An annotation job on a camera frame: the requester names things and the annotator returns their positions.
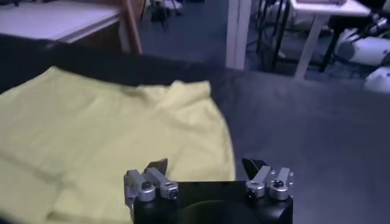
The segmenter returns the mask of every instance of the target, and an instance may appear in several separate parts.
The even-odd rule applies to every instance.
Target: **table leg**
[[[280,25],[279,33],[276,37],[276,46],[274,49],[274,55],[272,56],[272,69],[275,68],[276,61],[278,59],[279,50],[280,50],[280,46],[282,45],[283,34],[285,32],[289,11],[290,11],[290,3],[288,1],[286,1],[285,12],[283,14],[282,23]]]
[[[327,52],[324,56],[324,59],[322,60],[322,65],[319,69],[319,72],[324,72],[325,68],[328,66],[329,61],[330,61],[330,57],[332,56],[333,51],[335,50],[336,44],[339,40],[339,37],[340,37],[342,31],[343,30],[334,30],[329,47],[328,47]]]
[[[226,67],[244,69],[252,0],[229,0]]]
[[[124,21],[124,18],[120,18],[119,20],[119,40],[121,42],[121,48],[123,52],[130,52],[130,37],[129,37],[129,31],[126,27],[126,22]]]
[[[131,52],[133,54],[142,54],[140,35],[138,33],[138,26],[136,24],[137,22],[135,21],[131,0],[122,1],[122,8],[124,9],[124,13],[121,15],[121,21],[126,23],[127,36],[130,40],[129,46],[131,48]]]
[[[325,24],[328,16],[326,15],[315,15],[314,21],[310,28],[309,36],[303,47],[302,54],[300,55],[297,70],[295,71],[295,79],[303,80],[305,78],[305,73],[309,67],[309,62],[311,56],[317,45],[317,40],[321,32],[322,26]]]

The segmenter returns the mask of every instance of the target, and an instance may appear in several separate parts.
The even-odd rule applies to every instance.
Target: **black table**
[[[0,35],[0,92],[52,65],[131,86],[208,80],[230,129],[238,179],[246,178],[242,156],[263,159],[293,169],[295,223],[388,223],[390,99],[384,95]]]

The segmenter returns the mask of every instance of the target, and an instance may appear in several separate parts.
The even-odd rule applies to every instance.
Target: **desk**
[[[309,66],[311,56],[317,45],[318,36],[322,26],[326,23],[329,16],[368,16],[370,10],[355,0],[347,0],[344,5],[323,5],[323,4],[301,4],[296,0],[288,0],[292,9],[297,13],[315,14],[314,21],[311,25],[309,36],[303,47],[302,54],[299,58],[295,79],[302,80],[305,77],[306,70]]]
[[[326,19],[332,15],[367,16],[370,10],[356,0],[347,0],[342,5],[301,4],[296,0],[288,0],[297,13],[315,14],[313,25],[300,56],[295,79],[303,79],[308,68],[310,58],[317,45],[321,27]],[[229,18],[227,28],[226,67],[244,69],[247,32],[252,0],[229,0]]]
[[[0,21],[0,33],[67,43],[120,22],[121,46],[124,51],[129,50],[121,11],[113,5],[68,1],[23,2],[11,9],[0,7]]]

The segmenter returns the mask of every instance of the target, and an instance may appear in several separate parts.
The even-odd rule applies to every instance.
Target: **chair leg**
[[[322,60],[322,65],[321,65],[320,70],[319,70],[320,72],[324,72],[325,68],[328,66],[329,61],[330,61],[330,57],[332,56],[332,53],[335,50],[337,41],[339,40],[341,33],[342,33],[342,31],[335,30],[335,32],[331,38],[328,50],[324,56],[324,59]]]
[[[276,22],[275,22],[275,25],[274,25],[274,31],[272,32],[272,36],[275,36],[276,31],[278,29],[280,12],[282,11],[282,7],[283,7],[283,0],[279,0],[279,8],[278,8],[278,12],[276,14]]]

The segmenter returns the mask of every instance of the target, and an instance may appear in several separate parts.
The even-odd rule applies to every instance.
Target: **floor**
[[[205,3],[185,2],[182,16],[172,14],[168,21],[168,29],[164,31],[160,23],[150,21],[147,11],[139,24],[140,37],[144,53],[174,60],[201,62],[211,65],[225,65],[225,44],[227,32],[227,12],[229,1],[206,0]],[[271,36],[270,28],[266,31]],[[248,42],[257,39],[257,32],[251,22]],[[306,40],[304,33],[285,32],[281,50],[289,57],[298,58]],[[330,36],[319,40],[313,59],[320,60],[325,54]],[[293,76],[294,64],[277,63],[271,71],[266,62],[264,67],[261,57],[255,52],[256,45],[249,46],[246,54],[245,70],[267,71],[278,75]],[[265,51],[264,60],[271,58],[272,53]],[[335,63],[325,72],[320,73],[316,68],[309,68],[306,74],[308,80],[320,82],[337,82],[352,88],[360,88],[365,75],[371,70],[359,66]]]

